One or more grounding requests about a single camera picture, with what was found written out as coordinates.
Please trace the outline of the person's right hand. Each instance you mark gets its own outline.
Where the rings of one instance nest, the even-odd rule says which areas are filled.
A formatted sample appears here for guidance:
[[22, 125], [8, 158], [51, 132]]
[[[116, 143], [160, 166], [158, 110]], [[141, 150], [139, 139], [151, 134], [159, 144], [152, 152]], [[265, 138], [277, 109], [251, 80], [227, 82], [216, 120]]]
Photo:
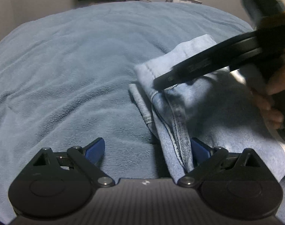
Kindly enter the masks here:
[[284, 65], [277, 71], [264, 88], [265, 94], [260, 94], [250, 87], [255, 105], [260, 109], [260, 113], [269, 128], [279, 129], [284, 121], [284, 115], [274, 109], [270, 96], [285, 90], [285, 54], [283, 55]]

